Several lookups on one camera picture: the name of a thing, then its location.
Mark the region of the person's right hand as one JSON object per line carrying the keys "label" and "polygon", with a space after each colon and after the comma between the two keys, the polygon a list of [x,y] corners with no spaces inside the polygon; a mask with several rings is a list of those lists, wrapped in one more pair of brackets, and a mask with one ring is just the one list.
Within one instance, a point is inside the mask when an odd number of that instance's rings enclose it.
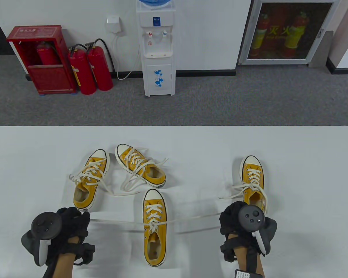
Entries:
{"label": "person's right hand", "polygon": [[258,254],[261,254],[261,250],[258,246],[256,238],[252,236],[251,232],[248,232],[241,226],[239,221],[239,212],[246,206],[247,203],[243,201],[236,201],[229,205],[221,214],[220,214],[220,233],[226,237],[230,234],[237,235],[239,239],[237,241],[226,243],[220,247],[223,254],[231,255],[231,252],[234,252],[234,248],[245,247],[255,250]]}

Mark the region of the person's left hand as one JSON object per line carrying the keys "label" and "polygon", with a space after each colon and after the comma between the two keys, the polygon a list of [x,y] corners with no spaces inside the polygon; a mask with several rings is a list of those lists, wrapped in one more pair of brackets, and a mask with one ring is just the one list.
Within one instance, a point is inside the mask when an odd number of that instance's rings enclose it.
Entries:
{"label": "person's left hand", "polygon": [[87,231],[90,223],[89,212],[80,212],[77,208],[70,207],[60,208],[56,214],[61,217],[62,228],[48,247],[47,266],[55,262],[60,254],[75,254],[76,259],[83,257],[82,244],[89,234]]}

